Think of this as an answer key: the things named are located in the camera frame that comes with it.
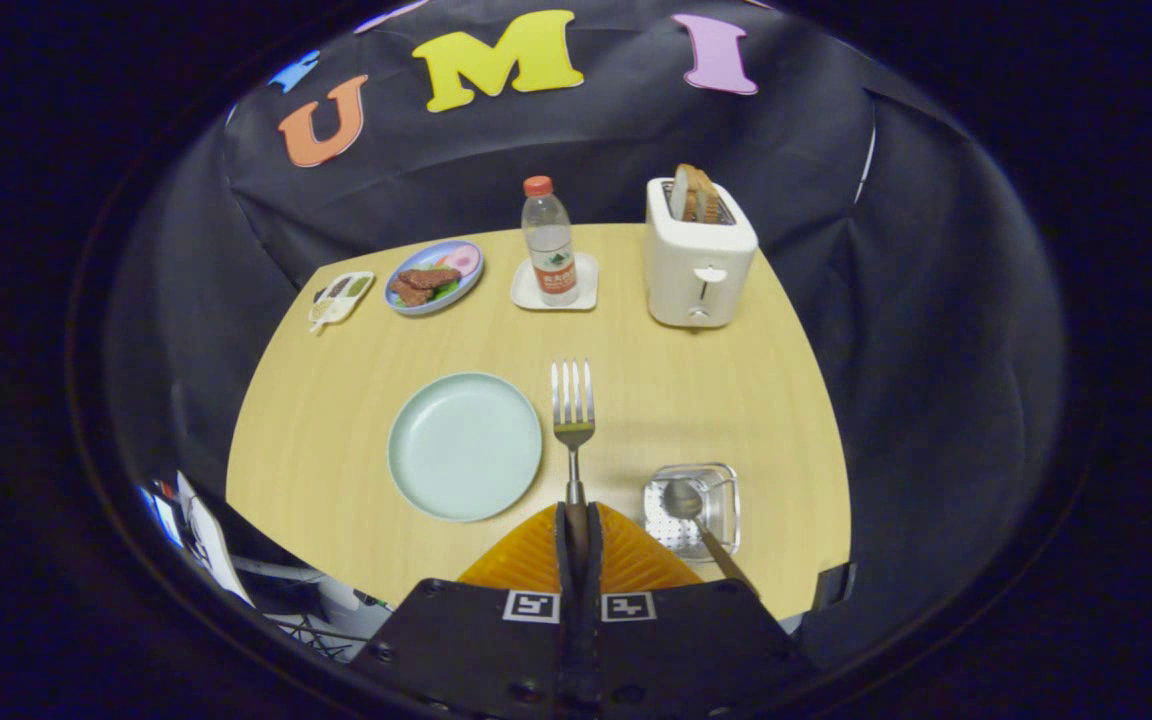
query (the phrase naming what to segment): blue plate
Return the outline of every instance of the blue plate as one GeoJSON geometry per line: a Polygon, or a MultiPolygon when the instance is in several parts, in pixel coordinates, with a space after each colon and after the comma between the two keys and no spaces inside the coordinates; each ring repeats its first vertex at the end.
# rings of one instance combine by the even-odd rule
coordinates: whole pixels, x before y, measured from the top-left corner
{"type": "Polygon", "coordinates": [[[483,265],[485,260],[486,259],[483,256],[483,249],[480,247],[475,245],[472,242],[465,240],[449,240],[447,242],[439,242],[438,245],[426,247],[425,250],[420,250],[416,255],[412,255],[411,258],[403,260],[403,264],[399,265],[397,270],[394,270],[394,273],[389,275],[388,281],[385,281],[385,302],[388,302],[389,306],[393,306],[394,310],[397,310],[397,312],[402,314],[435,313],[435,311],[442,310],[444,306],[448,306],[453,304],[453,302],[461,300],[461,297],[465,296],[467,291],[472,290],[475,285],[479,282],[479,275],[483,274],[483,265]],[[431,300],[430,302],[426,302],[426,304],[424,305],[403,306],[399,304],[397,293],[389,290],[389,286],[392,286],[394,281],[396,281],[397,279],[397,273],[416,268],[416,266],[420,265],[433,266],[434,263],[438,263],[439,260],[445,258],[445,256],[456,250],[457,247],[465,247],[465,245],[473,247],[475,250],[479,251],[479,265],[477,265],[476,268],[473,268],[473,272],[470,273],[470,276],[461,278],[460,281],[461,285],[457,286],[456,290],[449,293],[449,295],[447,296],[439,297],[439,300],[431,300]]]}
{"type": "Polygon", "coordinates": [[[540,468],[540,420],[511,384],[485,373],[435,379],[397,411],[389,475],[416,509],[453,523],[515,503],[540,468]]]}

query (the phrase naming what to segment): fork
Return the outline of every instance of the fork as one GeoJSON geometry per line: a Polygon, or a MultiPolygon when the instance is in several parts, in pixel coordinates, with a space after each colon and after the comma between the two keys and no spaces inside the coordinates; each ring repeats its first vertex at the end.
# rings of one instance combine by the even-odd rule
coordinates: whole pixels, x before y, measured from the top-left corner
{"type": "Polygon", "coordinates": [[[573,531],[573,566],[584,574],[589,556],[589,515],[585,486],[579,482],[579,447],[594,437],[594,384],[585,358],[585,402],[581,403],[579,369],[576,361],[562,359],[550,365],[550,386],[554,397],[554,437],[567,446],[567,525],[573,531]],[[562,365],[562,402],[558,396],[558,369],[562,365]]]}

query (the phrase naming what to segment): wooden tabletop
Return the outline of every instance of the wooden tabletop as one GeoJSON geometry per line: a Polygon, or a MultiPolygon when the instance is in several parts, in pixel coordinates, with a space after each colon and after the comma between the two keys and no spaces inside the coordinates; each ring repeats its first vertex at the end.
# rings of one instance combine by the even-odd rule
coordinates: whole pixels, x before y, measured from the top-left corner
{"type": "MultiPolygon", "coordinates": [[[[774,616],[809,611],[817,574],[849,560],[851,543],[842,446],[812,347],[761,252],[726,327],[655,323],[644,232],[641,223],[573,227],[576,250],[600,266],[598,306],[584,313],[513,305],[509,285],[526,258],[517,229],[465,236],[483,249],[484,272],[441,313],[414,318],[385,304],[385,279],[424,245],[317,270],[247,389],[228,501],[316,569],[402,601],[419,579],[456,578],[522,520],[563,500],[567,456],[550,427],[550,363],[589,357],[598,406],[598,429],[579,455],[589,500],[635,518],[658,468],[727,462],[740,475],[736,561],[774,616]],[[376,286],[346,323],[312,336],[312,296],[349,270],[371,270],[376,286]],[[544,450],[535,483],[508,510],[449,523],[399,494],[387,441],[414,392],[467,370],[502,377],[530,397],[544,450]]],[[[698,571],[721,578],[713,564],[698,571]]]]}

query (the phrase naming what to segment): plastic bottle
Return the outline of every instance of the plastic bottle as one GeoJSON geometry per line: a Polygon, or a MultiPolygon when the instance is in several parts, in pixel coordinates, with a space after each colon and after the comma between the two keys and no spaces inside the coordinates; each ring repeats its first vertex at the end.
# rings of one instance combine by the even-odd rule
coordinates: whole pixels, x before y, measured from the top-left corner
{"type": "Polygon", "coordinates": [[[554,183],[548,177],[526,179],[522,192],[526,196],[522,204],[522,237],[531,253],[540,300],[550,306],[570,305],[579,295],[571,220],[554,196],[554,183]]]}

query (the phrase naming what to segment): toaster lever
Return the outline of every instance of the toaster lever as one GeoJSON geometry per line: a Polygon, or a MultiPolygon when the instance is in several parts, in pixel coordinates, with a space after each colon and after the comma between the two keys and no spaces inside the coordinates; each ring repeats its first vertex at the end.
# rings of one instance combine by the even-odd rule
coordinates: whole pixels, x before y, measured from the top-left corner
{"type": "Polygon", "coordinates": [[[708,265],[707,268],[694,268],[691,272],[700,279],[700,282],[721,283],[727,279],[727,270],[714,268],[713,265],[708,265]]]}

